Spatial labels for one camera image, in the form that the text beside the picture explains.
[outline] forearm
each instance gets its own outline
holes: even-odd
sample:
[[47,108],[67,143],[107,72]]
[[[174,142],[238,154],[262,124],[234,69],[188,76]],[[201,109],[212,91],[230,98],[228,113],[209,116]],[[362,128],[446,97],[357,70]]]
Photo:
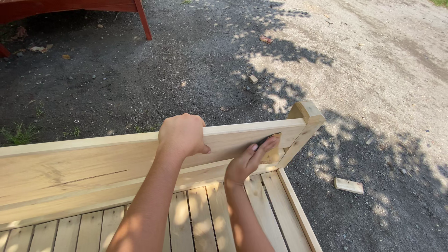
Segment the forearm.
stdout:
[[224,183],[224,188],[237,251],[273,252],[274,248],[258,223],[243,185]]
[[107,252],[162,251],[168,209],[184,158],[159,148]]

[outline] fingers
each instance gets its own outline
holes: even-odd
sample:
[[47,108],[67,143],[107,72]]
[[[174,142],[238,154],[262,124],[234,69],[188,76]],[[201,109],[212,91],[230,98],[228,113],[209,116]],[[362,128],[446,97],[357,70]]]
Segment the fingers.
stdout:
[[239,161],[241,162],[240,163],[241,165],[243,165],[244,167],[247,165],[247,162],[254,155],[257,147],[258,147],[258,145],[256,143],[253,143],[249,147],[247,147],[247,149],[238,158]]
[[247,167],[258,167],[264,154],[266,154],[266,152],[270,151],[272,148],[274,148],[276,145],[278,145],[279,142],[280,142],[280,139],[278,137],[268,138],[260,146],[260,148],[258,148],[258,150],[255,152],[255,154],[249,159],[249,161],[247,162]]
[[211,149],[210,147],[208,147],[207,145],[204,144],[204,146],[202,147],[202,154],[210,154],[211,153]]

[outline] dirt road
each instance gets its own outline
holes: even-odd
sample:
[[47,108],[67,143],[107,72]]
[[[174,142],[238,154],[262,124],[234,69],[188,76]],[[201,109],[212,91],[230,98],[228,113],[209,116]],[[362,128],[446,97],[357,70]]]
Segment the dirt road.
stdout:
[[[446,8],[426,0],[144,6],[150,42],[135,13],[50,13],[2,26],[4,36],[27,29],[24,41],[4,43],[12,52],[54,46],[0,62],[0,126],[37,120],[37,141],[47,142],[73,139],[75,127],[83,138],[157,130],[185,112],[209,126],[283,119],[295,101],[313,100],[327,122],[286,171],[322,249],[447,250]],[[334,189],[334,177],[362,182],[365,194]]]

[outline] bench post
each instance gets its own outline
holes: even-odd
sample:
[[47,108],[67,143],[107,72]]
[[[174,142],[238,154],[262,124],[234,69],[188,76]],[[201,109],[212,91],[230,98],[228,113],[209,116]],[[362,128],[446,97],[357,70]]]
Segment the bench post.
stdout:
[[303,118],[306,126],[294,143],[289,148],[284,149],[285,154],[279,161],[277,168],[284,168],[325,122],[325,118],[312,101],[299,101],[294,103],[286,119],[295,118]]

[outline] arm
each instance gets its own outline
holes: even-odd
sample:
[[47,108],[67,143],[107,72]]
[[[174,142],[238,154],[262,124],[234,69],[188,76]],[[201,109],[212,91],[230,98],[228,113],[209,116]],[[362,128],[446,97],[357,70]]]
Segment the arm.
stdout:
[[165,119],[151,169],[107,252],[162,251],[168,209],[181,165],[187,156],[211,152],[202,140],[204,126],[199,116],[189,114]]
[[258,168],[264,154],[278,145],[279,141],[277,137],[270,137],[258,149],[256,144],[252,144],[227,167],[224,189],[229,205],[233,238],[239,252],[274,252],[255,217],[244,190],[244,181]]

